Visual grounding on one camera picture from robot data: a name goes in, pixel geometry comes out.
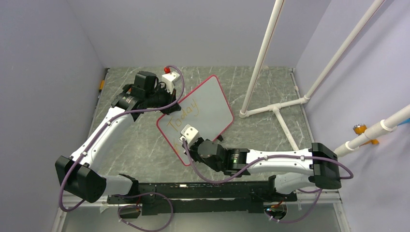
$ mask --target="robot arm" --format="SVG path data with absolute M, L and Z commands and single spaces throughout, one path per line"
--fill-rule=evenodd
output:
M 269 178 L 272 191 L 290 194 L 299 188 L 317 186 L 322 189 L 341 188 L 339 169 L 336 164 L 309 159 L 323 157 L 337 161 L 337 156 L 320 143 L 312 148 L 290 152 L 267 152 L 246 148 L 224 148 L 210 140 L 204 140 L 194 127 L 187 125 L 181 131 L 180 141 L 186 141 L 191 158 L 205 163 L 216 172 L 234 175 L 246 168 L 237 177 L 263 172 L 281 172 Z M 288 155 L 290 158 L 268 159 L 272 155 Z
M 101 196 L 113 194 L 137 194 L 138 181 L 123 174 L 117 176 L 101 176 L 97 172 L 101 162 L 106 158 L 111 145 L 122 133 L 137 120 L 141 113 L 125 114 L 110 122 L 114 116 L 125 111 L 166 106 L 176 100 L 174 83 L 179 74 L 166 73 L 162 76 L 162 83 L 158 82 L 155 74 L 139 72 L 135 76 L 134 84 L 125 85 L 122 93 L 118 94 L 111 104 L 107 115 L 93 134 L 81 147 L 73 152 L 69 158 L 60 156 L 56 161 L 56 171 L 60 184 L 74 162 L 79 159 L 85 147 L 91 147 L 84 158 L 70 174 L 64 190 L 92 203 Z M 170 108 L 161 110 L 164 114 L 179 111 L 181 107 L 174 104 Z

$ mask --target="gray wall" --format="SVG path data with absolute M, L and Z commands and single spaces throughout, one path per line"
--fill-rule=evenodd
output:
M 255 65 L 274 0 L 68 0 L 107 67 Z M 330 0 L 285 2 L 265 65 L 294 67 Z
M 306 93 L 372 0 L 333 0 L 296 66 Z M 335 149 L 409 104 L 410 2 L 386 1 L 306 105 L 317 142 Z M 341 158 L 355 178 L 340 190 L 354 232 L 408 231 L 410 125 Z
M 51 230 L 54 162 L 86 139 L 103 71 L 65 0 L 1 1 L 1 231 Z

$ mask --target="wall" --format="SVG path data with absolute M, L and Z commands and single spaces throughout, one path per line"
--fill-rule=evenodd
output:
M 86 139 L 104 75 L 65 0 L 0 3 L 1 231 L 50 231 L 54 162 Z
M 337 51 L 372 0 L 333 0 L 296 66 L 302 93 Z M 386 1 L 305 105 L 314 138 L 331 149 L 409 104 L 410 2 Z M 410 125 L 341 158 L 354 179 L 342 183 L 352 231 L 408 231 Z
M 254 66 L 274 0 L 68 0 L 107 67 Z M 285 2 L 265 65 L 294 67 L 330 0 Z

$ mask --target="whiteboard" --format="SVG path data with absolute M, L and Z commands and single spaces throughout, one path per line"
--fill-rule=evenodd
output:
M 215 75 L 204 80 L 180 100 L 179 105 L 181 111 L 158 118 L 157 128 L 181 162 L 189 166 L 190 162 L 179 141 L 181 130 L 190 124 L 203 139 L 214 141 L 233 123 L 234 115 Z

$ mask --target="black end effector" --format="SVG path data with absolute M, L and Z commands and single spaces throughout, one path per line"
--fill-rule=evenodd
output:
M 223 172 L 225 175 L 234 175 L 246 165 L 246 155 L 249 152 L 245 148 L 225 149 L 222 145 L 211 140 L 199 138 L 190 148 L 191 158 L 206 164 L 215 172 Z
M 60 185 L 73 164 L 74 161 L 64 156 L 60 156 L 57 159 L 55 166 Z M 93 203 L 103 195 L 106 185 L 105 178 L 99 176 L 88 167 L 77 164 L 68 177 L 64 190 Z
M 135 75 L 134 84 L 127 84 L 122 93 L 118 94 L 111 103 L 112 107 L 120 107 L 126 111 L 147 108 L 159 108 L 169 105 L 176 100 L 176 90 L 168 93 L 164 85 L 158 82 L 158 77 L 152 72 L 139 71 Z M 161 110 L 163 114 L 180 111 L 178 103 Z M 140 113 L 131 114 L 134 121 Z
M 312 148 L 309 151 L 312 152 L 313 157 L 337 161 L 337 155 L 323 144 L 312 143 Z M 339 166 L 336 164 L 315 159 L 311 169 L 313 169 L 314 175 L 309 177 L 309 181 L 315 183 L 316 187 L 321 189 L 339 189 L 342 187 Z

